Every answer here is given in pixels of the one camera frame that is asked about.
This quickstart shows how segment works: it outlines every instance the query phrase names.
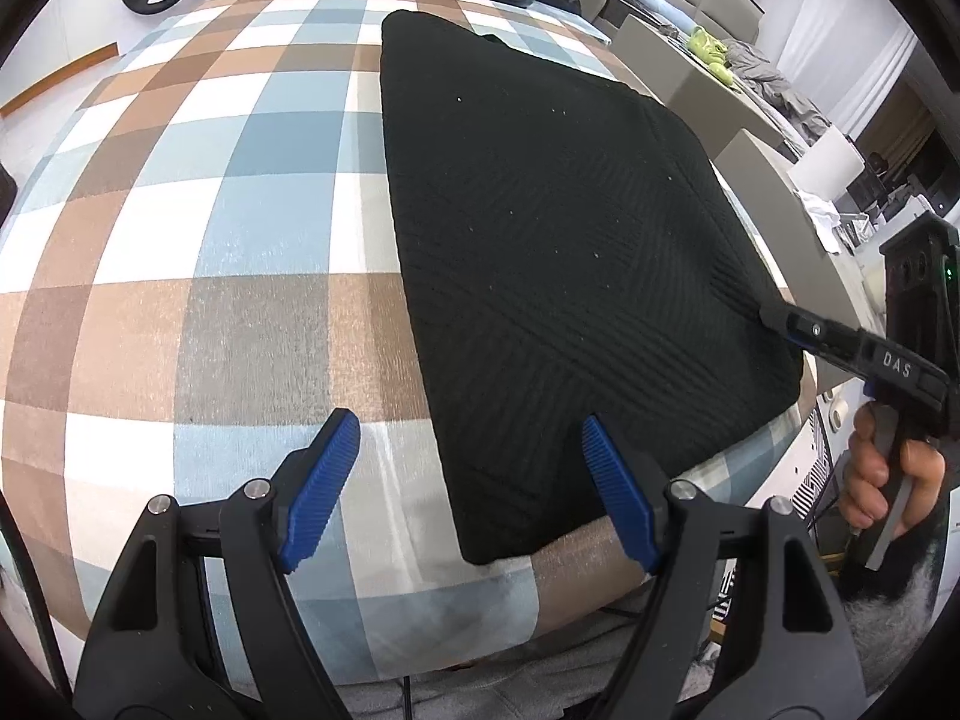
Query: human hand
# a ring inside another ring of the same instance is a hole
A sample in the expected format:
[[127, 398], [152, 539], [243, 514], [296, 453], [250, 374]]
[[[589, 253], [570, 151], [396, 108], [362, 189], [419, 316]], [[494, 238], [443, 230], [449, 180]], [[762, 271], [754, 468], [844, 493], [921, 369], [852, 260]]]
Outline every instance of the human hand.
[[[861, 530], [886, 517], [888, 509], [880, 488], [890, 477], [890, 466], [874, 446], [876, 427], [871, 404], [861, 406], [853, 415], [851, 459], [844, 472], [844, 489], [840, 494], [840, 514], [851, 526]], [[913, 440], [904, 442], [901, 447], [901, 467], [906, 475], [914, 477], [914, 483], [901, 521], [894, 528], [894, 538], [923, 522], [933, 511], [946, 469], [943, 455], [927, 443]]]

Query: folded black garment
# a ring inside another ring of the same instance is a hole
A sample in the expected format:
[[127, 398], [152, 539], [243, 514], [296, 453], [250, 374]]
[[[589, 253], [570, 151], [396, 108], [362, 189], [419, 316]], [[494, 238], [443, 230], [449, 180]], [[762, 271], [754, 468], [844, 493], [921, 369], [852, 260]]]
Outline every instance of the folded black garment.
[[776, 286], [680, 119], [431, 15], [382, 34], [400, 269], [466, 560], [601, 517], [589, 413], [673, 476], [795, 402], [802, 358], [757, 314]]

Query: checkered tablecloth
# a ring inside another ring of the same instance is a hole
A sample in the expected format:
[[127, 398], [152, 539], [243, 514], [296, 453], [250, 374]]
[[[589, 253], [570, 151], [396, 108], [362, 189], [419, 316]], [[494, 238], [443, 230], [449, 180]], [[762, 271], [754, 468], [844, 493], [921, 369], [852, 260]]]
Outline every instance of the checkered tablecloth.
[[[380, 23], [399, 8], [643, 91], [592, 38], [479, 0], [212, 0], [124, 56], [0, 229], [0, 484], [79, 637], [152, 495], [269, 476], [337, 406], [361, 455], [290, 581], [336, 682], [490, 654], [637, 581], [606, 519], [531, 557], [460, 556], [384, 163]], [[745, 501], [799, 426], [793, 408], [690, 476]]]

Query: silver bolt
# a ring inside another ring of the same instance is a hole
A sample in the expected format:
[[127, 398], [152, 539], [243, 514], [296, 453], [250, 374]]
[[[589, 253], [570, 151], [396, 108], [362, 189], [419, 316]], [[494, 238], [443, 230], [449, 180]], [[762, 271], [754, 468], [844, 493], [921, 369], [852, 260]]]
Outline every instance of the silver bolt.
[[163, 514], [170, 508], [171, 502], [169, 495], [155, 495], [147, 504], [147, 511], [150, 514]]
[[678, 479], [670, 485], [670, 494], [680, 501], [690, 501], [697, 497], [697, 488], [685, 479]]
[[782, 495], [774, 495], [770, 499], [770, 508], [777, 514], [783, 514], [785, 517], [787, 514], [792, 514], [793, 504], [790, 503], [789, 498], [784, 498]]
[[246, 485], [243, 485], [243, 495], [246, 495], [251, 501], [263, 498], [267, 493], [270, 493], [270, 482], [266, 479], [251, 479]]

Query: white tile floor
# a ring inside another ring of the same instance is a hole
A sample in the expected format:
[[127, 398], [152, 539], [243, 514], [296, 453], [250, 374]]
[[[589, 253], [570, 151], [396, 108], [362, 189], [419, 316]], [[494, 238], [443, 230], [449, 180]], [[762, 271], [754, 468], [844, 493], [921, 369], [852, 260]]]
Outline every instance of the white tile floor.
[[110, 59], [84, 70], [0, 119], [0, 163], [18, 187], [26, 183], [66, 119], [116, 63]]

